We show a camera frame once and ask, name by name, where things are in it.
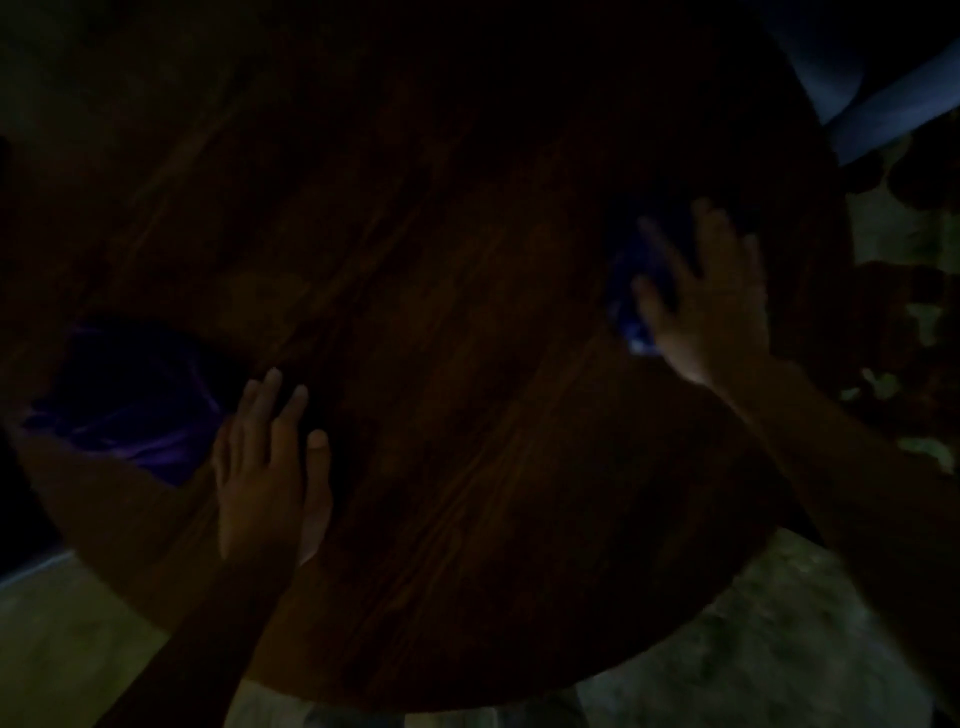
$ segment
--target hand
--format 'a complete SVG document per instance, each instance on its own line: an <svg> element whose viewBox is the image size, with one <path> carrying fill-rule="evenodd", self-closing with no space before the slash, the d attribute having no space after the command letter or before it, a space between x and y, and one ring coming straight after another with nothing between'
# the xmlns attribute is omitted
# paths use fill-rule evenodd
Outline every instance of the hand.
<svg viewBox="0 0 960 728"><path fill-rule="evenodd" d="M306 409L306 387L298 386L270 422L282 380L272 369L263 383L247 382L236 415L220 428L213 446L225 561L280 546L290 550L292 567L295 558L302 564L317 553L330 523L330 448L320 430L307 438L303 491L297 425Z"/></svg>
<svg viewBox="0 0 960 728"><path fill-rule="evenodd" d="M677 312L666 307L648 279L634 281L634 295L667 363L684 379L719 391L769 354L763 264L756 237L741 241L727 213L710 200L693 203L693 220L702 278L655 223L639 222L669 263L680 299Z"/></svg>

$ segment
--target wood grain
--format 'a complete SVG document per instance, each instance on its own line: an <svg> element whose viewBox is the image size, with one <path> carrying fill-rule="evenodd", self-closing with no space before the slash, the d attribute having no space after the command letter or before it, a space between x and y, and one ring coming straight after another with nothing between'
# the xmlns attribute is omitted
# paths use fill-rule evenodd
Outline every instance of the wood grain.
<svg viewBox="0 0 960 728"><path fill-rule="evenodd" d="M342 495L251 676L409 711L568 685L693 617L786 501L719 402L610 331L607 202L667 179L754 210L775 347L832 387L834 161L733 7L311 8L145 6L76 50L50 123L11 138L5 412L91 312L277 364L321 405ZM176 626L216 565L209 472L169 491L18 445L86 562Z"/></svg>

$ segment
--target table top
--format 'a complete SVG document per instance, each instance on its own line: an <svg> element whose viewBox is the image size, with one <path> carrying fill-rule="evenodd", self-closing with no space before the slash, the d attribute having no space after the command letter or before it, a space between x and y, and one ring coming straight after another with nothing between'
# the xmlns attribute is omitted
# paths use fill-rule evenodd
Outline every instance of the table top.
<svg viewBox="0 0 960 728"><path fill-rule="evenodd" d="M5 181L9 418L95 312L311 388L341 496L250 675L368 709L610 667L708 605L785 507L720 402L611 331L613 195L666 179L754 210L774 346L825 387L852 267L814 114L735 8L448 5L125 18L58 66ZM175 627L217 565L209 469L170 490L17 444L68 543Z"/></svg>

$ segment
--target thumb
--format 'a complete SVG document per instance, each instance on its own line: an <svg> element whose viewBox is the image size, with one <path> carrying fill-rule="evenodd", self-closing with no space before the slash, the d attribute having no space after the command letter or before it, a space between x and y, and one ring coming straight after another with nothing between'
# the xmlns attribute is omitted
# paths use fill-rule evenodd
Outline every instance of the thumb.
<svg viewBox="0 0 960 728"><path fill-rule="evenodd" d="M670 323L673 315L667 311L660 291L649 279L637 276L633 282L636 310L650 326L656 338Z"/></svg>
<svg viewBox="0 0 960 728"><path fill-rule="evenodd" d="M317 555L330 525L333 494L330 493L330 444L326 433L315 429L306 439L306 495L303 529L300 533L300 563Z"/></svg>

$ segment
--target purple fabric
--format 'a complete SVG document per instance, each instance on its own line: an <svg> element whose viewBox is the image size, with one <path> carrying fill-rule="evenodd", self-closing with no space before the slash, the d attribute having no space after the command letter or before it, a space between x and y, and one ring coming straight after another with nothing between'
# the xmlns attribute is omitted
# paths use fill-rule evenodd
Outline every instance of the purple fabric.
<svg viewBox="0 0 960 728"><path fill-rule="evenodd" d="M90 321L73 331L53 389L24 427L179 486L205 461L245 381L232 362L159 324Z"/></svg>

